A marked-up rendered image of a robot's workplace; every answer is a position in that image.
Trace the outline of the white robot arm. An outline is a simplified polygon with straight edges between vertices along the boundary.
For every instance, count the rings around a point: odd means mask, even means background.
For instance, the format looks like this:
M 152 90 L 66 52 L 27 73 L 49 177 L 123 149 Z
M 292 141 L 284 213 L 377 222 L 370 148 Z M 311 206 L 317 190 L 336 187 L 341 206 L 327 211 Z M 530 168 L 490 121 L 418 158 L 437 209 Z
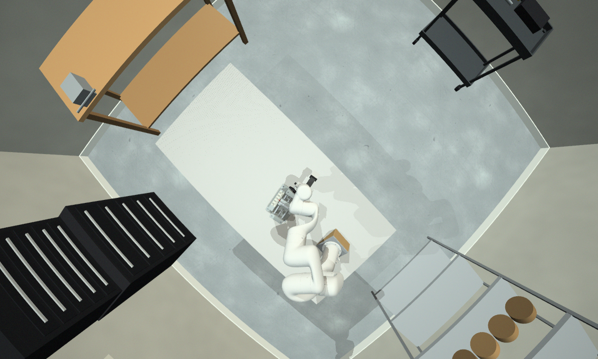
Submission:
M 319 173 L 313 171 L 307 184 L 296 184 L 296 194 L 289 206 L 289 212 L 312 218 L 312 222 L 294 226 L 288 230 L 284 248 L 283 261 L 290 267 L 310 267 L 311 273 L 294 273 L 282 281 L 284 294 L 292 301 L 307 302 L 315 296 L 337 296 L 344 285 L 344 276 L 333 271 L 335 262 L 340 261 L 341 247 L 336 242 L 323 244 L 322 255 L 315 245 L 306 245 L 307 234 L 318 222 L 319 206 L 315 202 L 306 201 L 312 197 L 313 182 Z M 337 261 L 338 259 L 338 261 Z M 332 272 L 329 272 L 332 271 Z M 312 295 L 297 295 L 312 294 Z

